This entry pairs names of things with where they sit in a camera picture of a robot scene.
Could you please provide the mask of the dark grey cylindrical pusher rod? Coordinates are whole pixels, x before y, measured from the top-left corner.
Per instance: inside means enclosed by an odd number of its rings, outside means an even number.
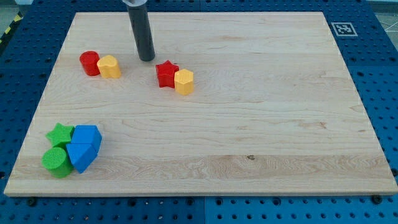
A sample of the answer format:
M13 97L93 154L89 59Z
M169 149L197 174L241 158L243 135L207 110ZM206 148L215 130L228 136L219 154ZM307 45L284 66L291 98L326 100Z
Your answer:
M155 58L155 51L147 7L146 5L140 7L127 6L127 11L139 58L144 62L149 62Z

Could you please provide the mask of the silver rod mount collar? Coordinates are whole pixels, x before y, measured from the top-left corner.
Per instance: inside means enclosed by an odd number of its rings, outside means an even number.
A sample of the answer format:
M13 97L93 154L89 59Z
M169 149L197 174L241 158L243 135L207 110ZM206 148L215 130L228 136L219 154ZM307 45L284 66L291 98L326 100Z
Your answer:
M122 0L129 7L140 7L146 4L147 0Z

